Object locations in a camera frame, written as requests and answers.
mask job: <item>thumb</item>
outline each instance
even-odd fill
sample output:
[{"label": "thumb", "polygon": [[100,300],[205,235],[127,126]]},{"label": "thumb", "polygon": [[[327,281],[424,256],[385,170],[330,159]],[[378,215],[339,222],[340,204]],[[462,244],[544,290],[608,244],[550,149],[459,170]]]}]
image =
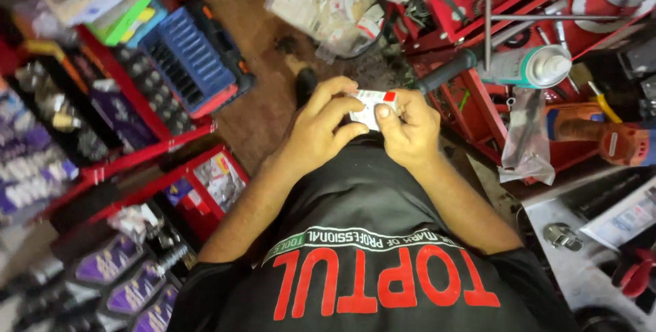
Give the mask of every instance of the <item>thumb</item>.
[{"label": "thumb", "polygon": [[369,132],[369,127],[362,123],[349,123],[346,126],[340,127],[334,134],[332,139],[332,152],[337,154],[349,141],[353,140],[358,135],[364,135]]},{"label": "thumb", "polygon": [[394,110],[386,104],[378,104],[375,107],[376,122],[381,129],[385,140],[407,141],[407,137],[401,130],[401,120]]}]

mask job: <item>hand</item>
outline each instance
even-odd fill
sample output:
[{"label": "hand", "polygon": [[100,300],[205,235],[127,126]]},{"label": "hand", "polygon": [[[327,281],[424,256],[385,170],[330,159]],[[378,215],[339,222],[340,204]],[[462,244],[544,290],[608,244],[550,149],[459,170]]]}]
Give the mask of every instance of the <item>hand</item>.
[{"label": "hand", "polygon": [[362,111],[365,105],[341,93],[355,93],[357,83],[339,76],[319,83],[305,107],[301,109],[278,160],[298,178],[331,160],[357,135],[369,132],[362,123],[349,123],[337,129],[349,111]]},{"label": "hand", "polygon": [[439,159],[439,113],[426,103],[418,91],[391,90],[396,93],[397,110],[385,104],[376,106],[376,120],[385,137],[387,155],[413,172]]}]

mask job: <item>green box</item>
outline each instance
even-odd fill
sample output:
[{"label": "green box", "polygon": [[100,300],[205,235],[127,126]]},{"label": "green box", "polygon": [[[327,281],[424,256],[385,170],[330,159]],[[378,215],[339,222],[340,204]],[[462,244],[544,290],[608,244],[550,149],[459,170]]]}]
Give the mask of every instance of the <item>green box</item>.
[{"label": "green box", "polygon": [[107,46],[115,46],[119,43],[125,32],[139,17],[139,14],[150,4],[151,0],[136,0],[135,4],[120,16],[111,25],[98,29],[93,24],[87,23],[86,27]]}]

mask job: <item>red and white box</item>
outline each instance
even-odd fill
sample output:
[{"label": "red and white box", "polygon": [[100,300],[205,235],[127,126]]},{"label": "red and white box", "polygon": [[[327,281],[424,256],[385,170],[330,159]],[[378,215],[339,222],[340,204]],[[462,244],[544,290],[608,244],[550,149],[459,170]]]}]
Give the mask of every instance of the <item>red and white box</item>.
[{"label": "red and white box", "polygon": [[349,112],[351,121],[363,123],[369,127],[369,130],[381,130],[378,127],[378,122],[376,122],[376,112],[374,110],[374,107],[378,104],[387,104],[392,107],[394,113],[397,113],[396,93],[390,91],[358,90],[357,93],[351,93],[350,96],[362,101],[365,105],[363,111]]}]

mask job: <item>black handle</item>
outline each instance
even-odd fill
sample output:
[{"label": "black handle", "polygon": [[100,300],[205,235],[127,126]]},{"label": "black handle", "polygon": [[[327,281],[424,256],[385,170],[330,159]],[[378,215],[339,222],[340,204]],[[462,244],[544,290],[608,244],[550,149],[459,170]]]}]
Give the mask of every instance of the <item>black handle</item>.
[{"label": "black handle", "polygon": [[417,88],[424,95],[430,93],[460,74],[460,72],[476,67],[477,61],[478,57],[470,49],[458,51],[451,60],[422,77],[417,82]]}]

